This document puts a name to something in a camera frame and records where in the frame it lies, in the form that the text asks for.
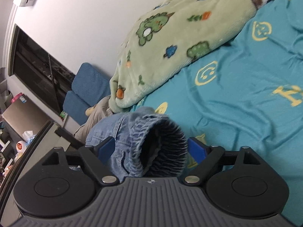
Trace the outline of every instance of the window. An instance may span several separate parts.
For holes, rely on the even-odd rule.
[[[75,75],[16,26],[10,76],[17,78],[46,106],[60,115]]]

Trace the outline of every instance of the smiley face print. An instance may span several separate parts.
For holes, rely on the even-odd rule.
[[[251,36],[255,41],[263,41],[267,39],[267,35],[272,33],[272,25],[268,22],[254,21]]]
[[[194,83],[198,86],[205,85],[211,81],[213,81],[216,77],[216,69],[217,69],[218,62],[213,61],[206,66],[202,67],[196,75]]]

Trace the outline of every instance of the bed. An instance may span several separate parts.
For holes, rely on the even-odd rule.
[[[169,115],[187,137],[247,145],[287,182],[283,215],[303,222],[303,0],[274,0],[242,31],[132,107]]]

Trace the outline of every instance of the blue cushion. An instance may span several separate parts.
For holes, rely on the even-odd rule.
[[[81,65],[72,83],[72,90],[90,107],[111,93],[109,79],[89,63]]]
[[[81,100],[73,91],[68,91],[63,103],[63,110],[68,113],[79,125],[83,125],[88,117],[85,115],[86,109],[90,106]]]

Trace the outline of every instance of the compass logo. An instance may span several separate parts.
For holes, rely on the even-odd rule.
[[[155,181],[154,179],[149,179],[149,180],[147,180],[147,182],[150,183],[150,184],[153,184],[153,183],[155,183],[156,181]]]

